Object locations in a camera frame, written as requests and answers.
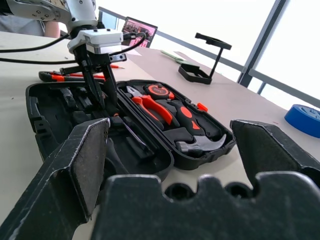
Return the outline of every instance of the laptop screen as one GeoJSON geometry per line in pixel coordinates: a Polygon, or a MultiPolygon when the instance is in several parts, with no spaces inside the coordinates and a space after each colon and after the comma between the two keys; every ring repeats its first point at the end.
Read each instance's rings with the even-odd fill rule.
{"type": "MultiPolygon", "coordinates": [[[[158,29],[157,26],[133,19],[131,17],[127,17],[125,19],[122,32],[123,33],[141,33],[141,32],[145,33],[146,39],[143,41],[140,47],[149,48],[157,32],[157,29],[158,29]]],[[[132,46],[138,43],[140,40],[141,40],[141,37],[137,37],[136,39],[126,40],[122,42],[122,45],[132,46]]]]}

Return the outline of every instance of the person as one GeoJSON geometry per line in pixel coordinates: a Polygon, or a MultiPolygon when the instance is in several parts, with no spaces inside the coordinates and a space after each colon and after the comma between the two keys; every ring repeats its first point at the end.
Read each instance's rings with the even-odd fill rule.
{"type": "Polygon", "coordinates": [[[51,38],[60,37],[58,22],[44,22],[13,15],[0,16],[0,32],[27,34],[51,38]]]}

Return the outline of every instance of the black phone holder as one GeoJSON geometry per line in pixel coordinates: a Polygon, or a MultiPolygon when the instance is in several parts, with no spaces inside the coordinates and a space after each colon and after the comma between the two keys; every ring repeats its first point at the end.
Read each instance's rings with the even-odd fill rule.
{"type": "Polygon", "coordinates": [[[189,82],[209,85],[212,82],[212,77],[215,73],[217,64],[220,60],[223,50],[224,49],[230,50],[232,46],[217,38],[205,36],[198,32],[196,33],[195,38],[205,40],[206,44],[213,45],[220,48],[220,51],[216,56],[215,63],[210,72],[210,75],[207,75],[204,71],[202,71],[199,66],[190,65],[190,64],[181,64],[178,71],[189,82]]]}

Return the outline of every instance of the blue tape roll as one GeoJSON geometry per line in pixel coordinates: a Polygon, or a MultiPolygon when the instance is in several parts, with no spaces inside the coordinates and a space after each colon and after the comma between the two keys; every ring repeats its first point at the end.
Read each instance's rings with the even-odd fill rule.
{"type": "Polygon", "coordinates": [[[284,119],[301,132],[320,139],[320,111],[295,104],[284,119]]]}

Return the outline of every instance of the tool case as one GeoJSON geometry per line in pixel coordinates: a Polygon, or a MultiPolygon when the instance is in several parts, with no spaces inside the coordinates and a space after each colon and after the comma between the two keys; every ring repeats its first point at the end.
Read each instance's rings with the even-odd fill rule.
{"type": "Polygon", "coordinates": [[[94,98],[86,89],[84,81],[45,82],[29,86],[26,89],[27,113],[42,160],[45,161],[68,138],[76,125],[99,118],[112,119],[108,142],[112,143],[117,155],[116,158],[108,157],[107,153],[105,178],[118,174],[153,174],[163,181],[173,166],[183,170],[196,169],[228,154],[235,145],[233,134],[225,126],[167,84],[153,80],[120,81],[117,82],[117,97],[115,109],[118,112],[114,112],[111,110],[113,108],[110,108],[107,95],[105,109],[94,103],[94,98]],[[126,91],[126,86],[131,86],[146,94],[144,86],[149,84],[161,84],[171,91],[176,100],[181,101],[197,116],[198,124],[205,129],[207,137],[212,141],[226,135],[223,146],[201,156],[186,155],[178,151],[174,138],[180,138],[180,128],[177,131],[170,128],[165,131],[159,129],[141,112],[126,91]]]}

